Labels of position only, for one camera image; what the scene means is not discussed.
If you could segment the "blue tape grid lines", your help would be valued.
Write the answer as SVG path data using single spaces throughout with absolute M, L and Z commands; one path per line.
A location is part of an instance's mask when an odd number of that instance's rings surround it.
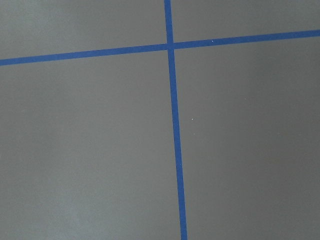
M 233 37 L 224 37 L 224 38 L 209 38 L 209 39 L 201 39 L 201 40 L 176 42 L 174 40 L 172 3 L 169 0 L 165 0 L 163 4 L 164 4 L 164 19 L 165 19 L 165 31 L 166 31 L 165 43 L 66 52 L 66 53 L 55 53 L 55 54 L 25 56 L 25 57 L 14 57 L 14 58 L 1 59 L 0 64 L 1 66 L 9 66 L 9 65 L 20 65 L 20 64 L 30 64 L 30 63 L 42 63 L 42 62 L 53 62 L 53 61 L 72 60 L 72 59 L 84 59 L 84 58 L 166 51 L 167 59 L 168 59 L 170 104 L 171 104 L 171 115 L 172 115 L 171 118 L 172 118 L 172 131 L 173 131 L 173 143 L 174 143 L 176 182 L 177 182 L 180 238 L 182 240 L 186 240 L 188 239 L 188 227 L 187 227 L 187 214 L 186 214 L 186 203 L 185 203 L 183 157 L 182 157 L 182 148 L 181 148 L 181 132 L 180 132 L 180 120 L 179 120 L 179 102 L 178 102 L 178 90 L 177 90 L 177 78 L 176 78 L 175 51 L 181 50 L 181 49 L 194 49 L 194 48 L 202 48 L 202 47 L 236 45 L 236 44 L 244 44 L 244 43 L 315 38 L 315 37 L 319 37 L 320 31 L 318 29 L 313 29 L 313 30 L 290 31 L 290 32 L 279 32 L 279 33 L 246 35 L 246 36 L 233 36 Z

